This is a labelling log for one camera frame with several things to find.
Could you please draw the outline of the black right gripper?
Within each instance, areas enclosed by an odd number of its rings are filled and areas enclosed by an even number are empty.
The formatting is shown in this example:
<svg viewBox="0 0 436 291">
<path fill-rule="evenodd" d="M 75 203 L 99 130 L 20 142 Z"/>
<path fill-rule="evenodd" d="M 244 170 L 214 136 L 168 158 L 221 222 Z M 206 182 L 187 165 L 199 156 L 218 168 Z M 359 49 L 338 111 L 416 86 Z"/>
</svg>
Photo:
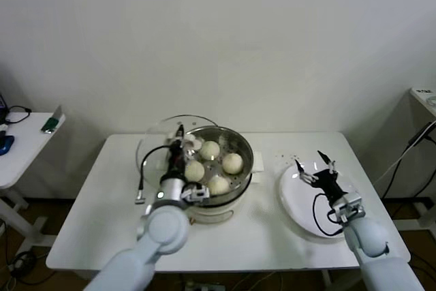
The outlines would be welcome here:
<svg viewBox="0 0 436 291">
<path fill-rule="evenodd" d="M 327 154 L 321 151 L 317 152 L 327 165 L 327 168 L 312 175 L 305 172 L 300 162 L 296 159 L 295 163 L 299 179 L 306 184 L 311 184 L 314 188 L 322 189 L 329 202 L 336 202 L 346 194 L 337 183 L 338 172 L 336 161 L 331 160 Z"/>
</svg>

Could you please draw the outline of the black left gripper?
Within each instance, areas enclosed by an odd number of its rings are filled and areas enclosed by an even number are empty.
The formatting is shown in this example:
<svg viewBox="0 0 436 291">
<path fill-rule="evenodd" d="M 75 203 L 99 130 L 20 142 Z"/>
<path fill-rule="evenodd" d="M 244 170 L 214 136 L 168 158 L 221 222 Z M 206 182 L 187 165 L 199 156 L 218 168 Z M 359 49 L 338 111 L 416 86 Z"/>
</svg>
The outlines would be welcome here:
<svg viewBox="0 0 436 291">
<path fill-rule="evenodd" d="M 180 179 L 187 182 L 185 176 L 186 160 L 194 160 L 196 158 L 196 151 L 194 149 L 184 148 L 183 143 L 185 137 L 185 128 L 180 124 L 175 133 L 175 141 L 170 145 L 170 157 L 168 159 L 168 168 L 163 175 L 163 180 L 167 179 Z"/>
</svg>

